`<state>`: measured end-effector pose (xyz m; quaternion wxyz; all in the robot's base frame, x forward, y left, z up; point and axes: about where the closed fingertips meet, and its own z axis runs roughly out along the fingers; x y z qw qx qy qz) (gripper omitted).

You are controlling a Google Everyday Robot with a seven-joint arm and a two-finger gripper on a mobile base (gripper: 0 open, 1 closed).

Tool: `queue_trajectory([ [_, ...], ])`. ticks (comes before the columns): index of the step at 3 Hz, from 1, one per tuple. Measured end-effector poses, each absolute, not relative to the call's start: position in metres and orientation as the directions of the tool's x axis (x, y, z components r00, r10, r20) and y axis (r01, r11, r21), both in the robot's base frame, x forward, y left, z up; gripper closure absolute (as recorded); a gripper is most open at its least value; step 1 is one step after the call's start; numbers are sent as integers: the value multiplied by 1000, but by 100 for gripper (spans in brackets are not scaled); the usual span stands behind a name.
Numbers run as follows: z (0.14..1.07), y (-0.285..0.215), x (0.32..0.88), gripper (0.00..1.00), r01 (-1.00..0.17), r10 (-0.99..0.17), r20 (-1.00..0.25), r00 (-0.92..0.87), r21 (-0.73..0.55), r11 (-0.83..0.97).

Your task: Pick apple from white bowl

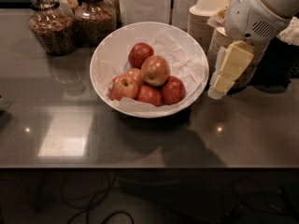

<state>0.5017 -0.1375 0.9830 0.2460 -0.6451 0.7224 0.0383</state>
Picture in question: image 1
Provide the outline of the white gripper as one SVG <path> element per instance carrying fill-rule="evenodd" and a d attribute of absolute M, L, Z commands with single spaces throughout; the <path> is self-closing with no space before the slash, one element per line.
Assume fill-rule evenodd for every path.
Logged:
<path fill-rule="evenodd" d="M 226 34 L 236 41 L 227 49 L 220 47 L 207 95 L 220 100 L 239 77 L 235 58 L 252 56 L 254 47 L 251 44 L 269 42 L 288 27 L 291 19 L 292 0 L 230 0 L 224 27 Z"/>

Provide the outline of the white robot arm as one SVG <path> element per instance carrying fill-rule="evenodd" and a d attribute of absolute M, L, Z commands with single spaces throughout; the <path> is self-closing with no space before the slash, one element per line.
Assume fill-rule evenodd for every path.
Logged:
<path fill-rule="evenodd" d="M 248 68 L 254 49 L 286 29 L 298 11 L 299 0 L 230 0 L 221 25 L 232 43 L 218 52 L 208 96 L 225 96 Z"/>

